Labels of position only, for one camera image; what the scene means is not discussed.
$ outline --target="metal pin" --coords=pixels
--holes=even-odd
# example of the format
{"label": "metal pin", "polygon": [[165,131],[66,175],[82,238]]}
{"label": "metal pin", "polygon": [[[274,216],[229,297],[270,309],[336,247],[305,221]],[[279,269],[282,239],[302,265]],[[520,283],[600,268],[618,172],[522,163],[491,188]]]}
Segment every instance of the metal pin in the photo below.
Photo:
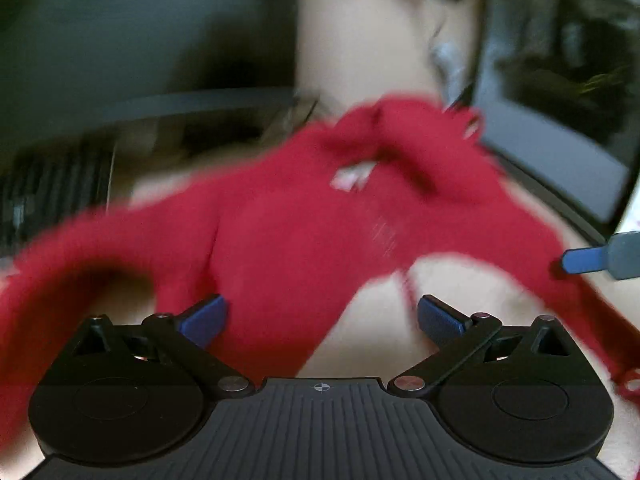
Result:
{"label": "metal pin", "polygon": [[406,392],[416,392],[424,388],[424,380],[415,375],[402,375],[394,380],[396,387]]}
{"label": "metal pin", "polygon": [[241,392],[249,387],[249,381],[240,376],[227,376],[218,381],[218,387],[226,392]]}

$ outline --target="blue gripper pad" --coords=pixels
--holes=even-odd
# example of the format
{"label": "blue gripper pad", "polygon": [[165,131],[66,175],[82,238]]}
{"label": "blue gripper pad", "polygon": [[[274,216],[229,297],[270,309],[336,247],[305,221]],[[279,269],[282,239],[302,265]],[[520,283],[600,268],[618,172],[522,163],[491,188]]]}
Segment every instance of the blue gripper pad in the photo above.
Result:
{"label": "blue gripper pad", "polygon": [[562,255],[561,265],[568,274],[597,272],[607,268],[607,247],[569,249]]}
{"label": "blue gripper pad", "polygon": [[471,326],[471,320],[433,296],[418,302],[418,325],[439,348],[460,337]]}
{"label": "blue gripper pad", "polygon": [[200,348],[207,348],[222,331],[226,321],[226,301],[222,296],[197,303],[178,316],[178,332]]}

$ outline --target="metal screw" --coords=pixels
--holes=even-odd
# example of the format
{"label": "metal screw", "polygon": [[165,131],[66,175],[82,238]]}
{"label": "metal screw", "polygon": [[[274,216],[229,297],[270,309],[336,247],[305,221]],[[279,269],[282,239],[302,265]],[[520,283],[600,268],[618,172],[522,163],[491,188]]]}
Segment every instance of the metal screw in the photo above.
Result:
{"label": "metal screw", "polygon": [[416,392],[424,388],[424,381],[415,375],[402,375],[394,380],[396,387],[406,392]]}
{"label": "metal screw", "polygon": [[218,387],[226,392],[241,392],[249,387],[249,381],[240,376],[228,376],[218,381]]}
{"label": "metal screw", "polygon": [[640,379],[631,379],[625,384],[625,388],[630,392],[636,392],[640,390]]}

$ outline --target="ribbed rubber surface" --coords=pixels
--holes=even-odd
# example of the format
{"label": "ribbed rubber surface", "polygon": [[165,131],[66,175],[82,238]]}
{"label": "ribbed rubber surface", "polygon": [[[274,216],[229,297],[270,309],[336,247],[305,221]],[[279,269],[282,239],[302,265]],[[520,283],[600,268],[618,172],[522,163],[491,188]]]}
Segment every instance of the ribbed rubber surface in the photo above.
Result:
{"label": "ribbed rubber surface", "polygon": [[31,480],[613,480],[592,459],[549,468],[494,462],[457,443],[421,400],[376,380],[270,379],[225,400],[181,448],[149,463],[92,468],[48,459]]}

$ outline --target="knit garment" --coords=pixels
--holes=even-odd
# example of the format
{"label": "knit garment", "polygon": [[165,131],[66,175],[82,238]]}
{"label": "knit garment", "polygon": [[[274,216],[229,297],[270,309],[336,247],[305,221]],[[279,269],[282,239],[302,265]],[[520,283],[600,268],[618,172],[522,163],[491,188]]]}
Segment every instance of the knit garment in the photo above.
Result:
{"label": "knit garment", "polygon": [[[551,272],[562,244],[465,139],[473,118],[385,98],[161,202],[86,213],[41,236],[0,295],[0,446],[114,270],[149,277],[158,312],[222,294],[227,324],[209,351],[259,384],[308,365],[363,284],[457,254],[510,275],[625,383],[640,368],[640,334],[580,276]],[[364,183],[332,186],[367,161]],[[415,304],[425,292],[406,293]]]}

